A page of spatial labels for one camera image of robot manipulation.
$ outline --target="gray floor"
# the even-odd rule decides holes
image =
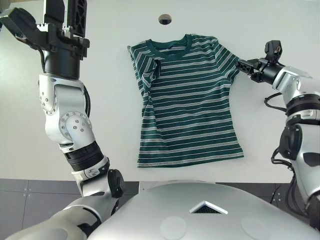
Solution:
[[[267,202],[271,200],[274,190],[279,185],[279,183],[221,184],[245,190]],[[281,185],[272,204],[293,214],[285,205],[287,187],[288,184]],[[119,207],[138,193],[139,182],[126,182],[126,188],[125,195],[119,200]],[[298,204],[303,206],[298,192],[297,196]],[[0,179],[0,240],[50,218],[79,197],[77,185],[73,181]]]

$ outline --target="white table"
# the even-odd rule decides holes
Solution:
[[[43,2],[12,4],[42,23]],[[158,17],[170,14],[172,23]],[[137,168],[142,99],[127,45],[179,40],[185,33],[215,36],[243,59],[264,57],[265,43],[281,40],[281,62],[320,76],[319,2],[305,0],[88,0],[88,58],[80,79],[91,96],[96,140],[126,181],[193,179],[212,182],[288,182],[291,173],[270,162],[285,116],[264,106],[267,83],[240,73],[230,94],[244,158],[180,168]],[[40,108],[37,51],[0,32],[0,178],[72,180],[71,167],[47,138]],[[283,105],[281,98],[271,101]]]

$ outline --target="green striped t-shirt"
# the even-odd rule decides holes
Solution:
[[[128,50],[143,98],[139,168],[243,157],[229,107],[238,57],[196,34]]]

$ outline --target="black cable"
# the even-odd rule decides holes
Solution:
[[[292,180],[291,180],[290,185],[289,185],[289,187],[288,187],[288,189],[286,190],[286,193],[285,193],[285,205],[286,205],[286,207],[287,207],[291,212],[293,212],[293,213],[295,213],[295,214],[297,214],[297,215],[299,215],[299,216],[301,216],[301,217],[307,218],[307,215],[306,215],[306,214],[304,214],[304,213],[302,213],[302,212],[300,212],[300,211],[292,208],[292,207],[290,206],[290,204],[289,204],[289,194],[290,194],[290,192],[291,192],[292,189],[293,189],[293,186],[294,186],[294,184],[295,184],[295,181],[296,181],[296,174],[293,172]]]
[[[281,67],[285,67],[285,65],[283,65],[283,64],[280,63],[279,61],[277,61],[276,63],[279,64]]]
[[[275,195],[276,195],[277,191],[279,190],[279,188],[280,188],[281,186],[282,186],[282,185],[280,184],[280,185],[274,190],[274,192],[273,192],[273,194],[272,194],[272,197],[271,197],[271,200],[270,200],[270,204],[272,204],[272,201],[274,200]]]
[[[279,153],[279,148],[277,147],[277,148],[274,150],[274,152],[273,152],[273,154],[272,154],[272,156],[271,156],[271,162],[272,162],[273,164],[285,165],[285,166],[287,166],[287,168],[288,168],[289,170],[293,171],[293,167],[292,167],[291,162],[286,161],[286,160],[283,160],[283,159],[275,159],[275,157],[276,157],[276,155],[277,155],[278,153]]]
[[[295,206],[295,208],[297,209],[298,212],[300,212],[300,213],[303,214],[303,215],[306,215],[306,213],[304,212],[304,210],[302,210],[302,209],[299,207],[298,203],[297,203],[297,198],[296,198],[297,185],[298,185],[297,177],[295,177],[295,181],[294,181],[294,184],[293,184],[293,187],[292,187],[292,191],[291,191],[292,202],[293,202],[293,205]]]
[[[46,71],[45,71],[45,55],[44,55],[44,52],[42,51],[42,49],[39,46],[36,46],[35,48],[40,53],[42,71],[43,71],[43,73],[46,73]]]
[[[266,97],[266,98],[264,99],[264,104],[265,104],[268,108],[277,109],[277,110],[280,110],[280,111],[283,111],[283,112],[286,113],[286,112],[287,112],[287,109],[286,109],[286,108],[284,108],[284,107],[279,107],[279,106],[272,106],[272,105],[268,104],[268,102],[269,102],[270,99],[273,99],[274,97],[277,97],[277,96],[280,96],[280,95],[282,95],[282,93],[281,93],[281,92],[277,92],[277,93],[275,93],[275,94],[272,94],[271,96]]]
[[[89,118],[90,112],[91,112],[91,100],[90,100],[89,92],[85,85],[83,85],[83,91],[84,91],[84,98],[85,98],[85,114]]]

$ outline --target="shirt sleeve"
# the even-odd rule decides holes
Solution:
[[[222,46],[218,40],[214,41],[212,45],[218,70],[233,84],[236,75],[239,73],[236,68],[239,57]]]
[[[159,75],[160,64],[157,60],[143,54],[138,49],[128,46],[135,78],[143,98],[150,92],[152,81]]]

